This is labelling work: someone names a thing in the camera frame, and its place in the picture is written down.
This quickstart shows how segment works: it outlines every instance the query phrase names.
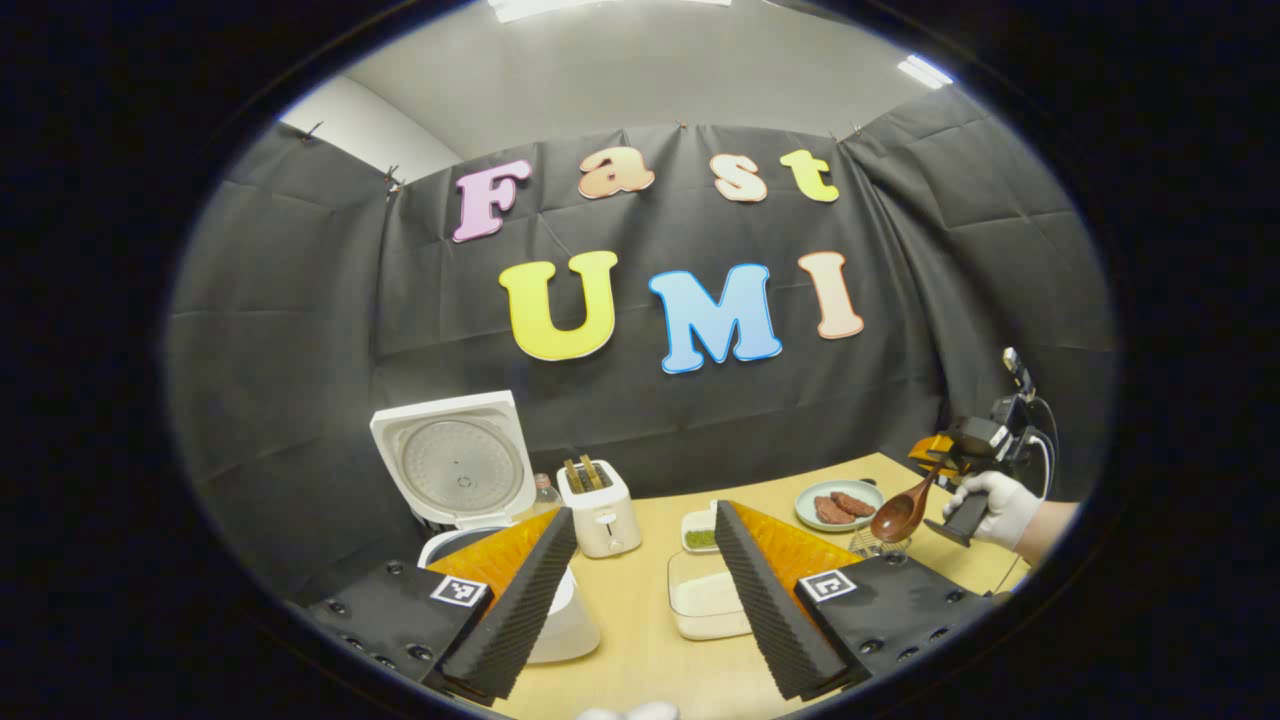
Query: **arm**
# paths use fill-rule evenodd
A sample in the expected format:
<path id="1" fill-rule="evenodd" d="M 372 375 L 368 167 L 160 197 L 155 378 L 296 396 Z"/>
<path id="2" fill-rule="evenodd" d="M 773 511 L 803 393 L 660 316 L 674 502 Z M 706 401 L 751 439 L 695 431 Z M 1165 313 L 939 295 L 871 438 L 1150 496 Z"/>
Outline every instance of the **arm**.
<path id="1" fill-rule="evenodd" d="M 1021 555 L 1027 562 L 1038 565 L 1057 542 L 1057 538 L 1062 537 L 1062 532 L 1071 523 L 1079 506 L 1079 502 L 1042 502 L 1036 515 L 1032 515 L 1027 529 L 1023 530 L 1018 544 L 1014 546 L 1014 552 Z"/>

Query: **letter m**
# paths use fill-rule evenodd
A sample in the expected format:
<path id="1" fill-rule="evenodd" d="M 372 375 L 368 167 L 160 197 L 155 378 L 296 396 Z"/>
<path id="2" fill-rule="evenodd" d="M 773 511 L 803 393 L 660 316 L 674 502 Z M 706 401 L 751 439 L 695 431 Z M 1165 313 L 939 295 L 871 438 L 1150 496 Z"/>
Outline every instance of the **letter m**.
<path id="1" fill-rule="evenodd" d="M 763 360 L 782 352 L 782 343 L 769 324 L 769 304 L 764 283 L 769 269 L 764 265 L 736 265 L 724 279 L 719 302 L 691 273 L 675 270 L 649 279 L 649 290 L 662 299 L 667 310 L 667 337 L 671 354 L 662 361 L 667 373 L 689 373 L 703 366 L 703 355 L 694 350 L 694 334 L 716 363 L 728 357 L 730 341 L 737 329 L 733 356 L 739 360 Z"/>

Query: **gloved hand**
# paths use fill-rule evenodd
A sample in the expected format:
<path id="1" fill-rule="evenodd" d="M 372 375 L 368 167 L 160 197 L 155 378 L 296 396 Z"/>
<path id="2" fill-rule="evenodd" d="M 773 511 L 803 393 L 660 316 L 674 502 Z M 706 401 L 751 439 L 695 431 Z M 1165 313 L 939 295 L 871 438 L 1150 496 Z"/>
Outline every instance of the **gloved hand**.
<path id="1" fill-rule="evenodd" d="M 987 491 L 987 515 L 974 530 L 974 539 L 1014 550 L 1023 537 L 1023 530 L 1030 524 L 1032 516 L 1039 510 L 1041 498 L 1009 475 L 987 470 L 965 478 L 960 489 L 942 509 L 942 516 L 950 518 L 970 492 L 980 491 Z"/>

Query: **pink letter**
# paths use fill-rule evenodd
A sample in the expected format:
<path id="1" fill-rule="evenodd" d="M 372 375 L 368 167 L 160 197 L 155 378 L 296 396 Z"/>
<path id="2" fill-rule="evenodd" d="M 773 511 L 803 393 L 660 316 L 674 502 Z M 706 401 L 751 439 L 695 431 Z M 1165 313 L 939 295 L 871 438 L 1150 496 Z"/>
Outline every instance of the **pink letter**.
<path id="1" fill-rule="evenodd" d="M 502 229 L 502 218 L 495 218 L 490 205 L 509 210 L 516 204 L 516 181 L 534 173 L 529 160 L 516 160 L 479 173 L 458 178 L 462 190 L 462 220 L 453 231 L 453 242 L 466 242 Z"/>
<path id="2" fill-rule="evenodd" d="M 831 251 L 810 252 L 800 258 L 797 264 L 813 278 L 813 288 L 818 292 L 818 306 L 822 309 L 818 334 L 836 340 L 863 332 L 863 319 L 854 313 L 845 288 L 845 275 L 840 272 L 845 256 Z"/>

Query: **open lid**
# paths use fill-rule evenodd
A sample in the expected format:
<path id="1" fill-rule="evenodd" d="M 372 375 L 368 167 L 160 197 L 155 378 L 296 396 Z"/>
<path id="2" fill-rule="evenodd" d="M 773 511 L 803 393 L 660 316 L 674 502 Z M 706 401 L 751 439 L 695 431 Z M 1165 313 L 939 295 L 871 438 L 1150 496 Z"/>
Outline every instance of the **open lid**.
<path id="1" fill-rule="evenodd" d="M 396 487 L 425 520 L 479 528 L 534 503 L 509 391 L 379 410 L 369 428 Z"/>

